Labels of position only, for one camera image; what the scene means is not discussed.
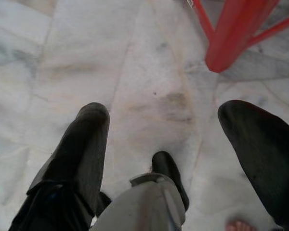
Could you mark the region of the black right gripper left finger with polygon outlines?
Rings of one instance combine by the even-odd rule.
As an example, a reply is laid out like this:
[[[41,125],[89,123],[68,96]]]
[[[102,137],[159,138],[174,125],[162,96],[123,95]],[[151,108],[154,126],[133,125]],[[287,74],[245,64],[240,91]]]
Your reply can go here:
[[[12,231],[87,231],[100,193],[109,113],[101,103],[78,112],[33,179]]]

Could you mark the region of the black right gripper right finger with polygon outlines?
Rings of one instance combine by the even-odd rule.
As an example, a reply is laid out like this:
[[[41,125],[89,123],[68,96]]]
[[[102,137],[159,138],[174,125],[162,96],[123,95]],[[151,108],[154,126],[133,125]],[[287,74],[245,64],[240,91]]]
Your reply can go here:
[[[223,103],[218,119],[264,208],[289,228],[289,125],[241,100]]]

